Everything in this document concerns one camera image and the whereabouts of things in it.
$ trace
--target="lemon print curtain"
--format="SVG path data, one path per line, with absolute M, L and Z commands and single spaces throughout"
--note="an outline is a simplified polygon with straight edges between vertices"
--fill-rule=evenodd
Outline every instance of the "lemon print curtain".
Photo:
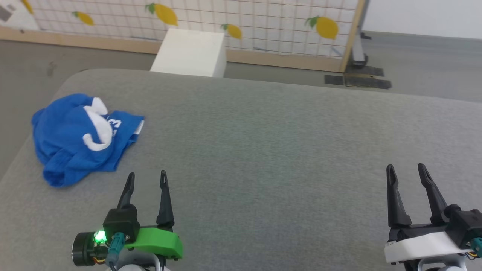
M 44 31 L 162 41 L 220 32 L 231 50 L 342 59 L 359 0 L 28 0 Z

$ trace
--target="yellow lemon decoration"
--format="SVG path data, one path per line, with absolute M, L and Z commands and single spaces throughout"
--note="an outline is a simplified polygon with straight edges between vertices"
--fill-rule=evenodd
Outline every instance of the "yellow lemon decoration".
M 80 11 L 72 12 L 72 14 L 75 17 L 79 18 L 79 20 L 81 20 L 86 25 L 90 25 L 90 26 L 94 25 L 94 21 L 92 20 L 92 18 L 88 14 L 85 14 L 85 13 L 80 12 Z
M 306 19 L 305 25 L 308 22 L 311 28 L 316 25 L 316 31 L 318 34 L 326 39 L 334 40 L 338 34 L 338 25 L 330 18 L 316 16 Z
M 22 3 L 23 3 L 24 6 L 27 8 L 28 12 L 30 12 L 30 14 L 33 14 L 32 6 L 31 6 L 30 3 L 28 2 L 28 0 L 22 0 Z
M 221 25 L 221 28 L 224 30 L 227 30 L 229 35 L 232 36 L 233 38 L 236 38 L 239 40 L 242 38 L 241 29 L 239 29 L 239 27 L 235 25 L 224 24 L 224 25 Z
M 169 7 L 162 4 L 149 4 L 146 5 L 146 11 L 149 10 L 151 14 L 156 13 L 157 17 L 167 25 L 177 26 L 177 15 Z

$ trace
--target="white cube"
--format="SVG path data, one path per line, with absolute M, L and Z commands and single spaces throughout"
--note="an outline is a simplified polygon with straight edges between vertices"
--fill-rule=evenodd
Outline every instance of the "white cube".
M 151 71 L 223 77 L 226 47 L 223 33 L 170 28 Z

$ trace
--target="blue cloth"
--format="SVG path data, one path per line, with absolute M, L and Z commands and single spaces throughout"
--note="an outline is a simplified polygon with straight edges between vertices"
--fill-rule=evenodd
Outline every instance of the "blue cloth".
M 43 177 L 53 187 L 65 187 L 92 171 L 115 171 L 143 124 L 143 116 L 122 111 L 108 115 L 99 98 L 84 94 L 54 101 L 32 117 Z

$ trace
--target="gray table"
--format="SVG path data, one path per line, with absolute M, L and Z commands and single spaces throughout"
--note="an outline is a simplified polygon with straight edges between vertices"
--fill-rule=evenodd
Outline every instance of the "gray table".
M 145 115 L 144 129 L 117 172 L 66 189 L 42 179 L 27 140 L 0 181 L 2 271 L 98 270 L 72 264 L 72 240 L 102 227 L 130 171 L 141 225 L 167 171 L 185 247 L 174 271 L 400 270 L 383 255 L 389 163 L 414 223 L 430 217 L 419 162 L 449 204 L 482 208 L 481 104 L 115 69 L 55 98 L 77 92 Z

